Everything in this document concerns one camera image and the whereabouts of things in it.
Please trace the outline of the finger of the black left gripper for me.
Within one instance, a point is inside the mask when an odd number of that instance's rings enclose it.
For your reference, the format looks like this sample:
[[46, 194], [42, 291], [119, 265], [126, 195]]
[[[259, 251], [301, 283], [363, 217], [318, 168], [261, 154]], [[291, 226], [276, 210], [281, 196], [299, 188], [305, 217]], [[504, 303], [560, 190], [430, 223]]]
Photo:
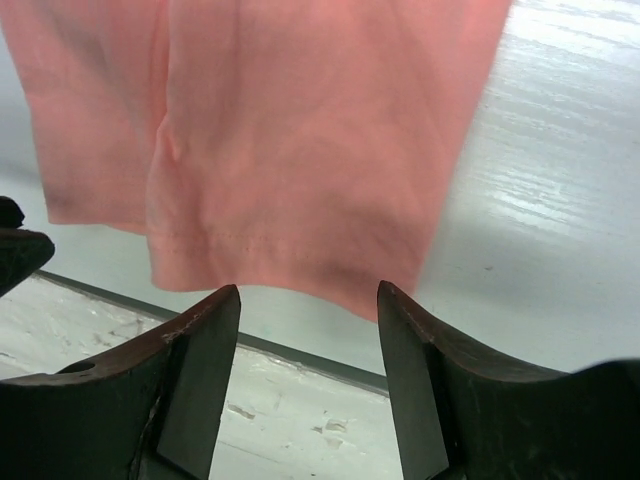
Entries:
[[25, 215], [11, 198], [1, 197], [0, 296], [43, 267], [55, 246], [44, 233], [23, 228]]

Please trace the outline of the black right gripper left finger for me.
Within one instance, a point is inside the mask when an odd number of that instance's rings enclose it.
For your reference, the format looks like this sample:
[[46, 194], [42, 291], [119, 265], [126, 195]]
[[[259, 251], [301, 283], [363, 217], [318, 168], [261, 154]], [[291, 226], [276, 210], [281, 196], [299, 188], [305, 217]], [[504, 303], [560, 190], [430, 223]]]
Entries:
[[1, 383], [5, 479], [205, 479], [238, 338], [229, 285], [53, 374]]

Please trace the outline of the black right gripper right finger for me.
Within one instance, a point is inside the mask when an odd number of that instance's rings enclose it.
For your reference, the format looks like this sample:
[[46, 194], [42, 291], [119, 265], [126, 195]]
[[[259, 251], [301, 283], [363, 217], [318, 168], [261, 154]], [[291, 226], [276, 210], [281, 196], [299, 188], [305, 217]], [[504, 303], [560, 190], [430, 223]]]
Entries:
[[639, 363], [516, 359], [381, 282], [378, 328], [407, 479], [635, 479]]

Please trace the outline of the pink t shirt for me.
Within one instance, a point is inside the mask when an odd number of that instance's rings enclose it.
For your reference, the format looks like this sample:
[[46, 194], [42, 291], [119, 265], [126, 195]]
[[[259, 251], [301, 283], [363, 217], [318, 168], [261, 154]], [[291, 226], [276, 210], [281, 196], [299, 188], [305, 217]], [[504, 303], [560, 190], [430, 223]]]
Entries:
[[154, 284], [416, 289], [507, 1], [5, 1], [49, 220]]

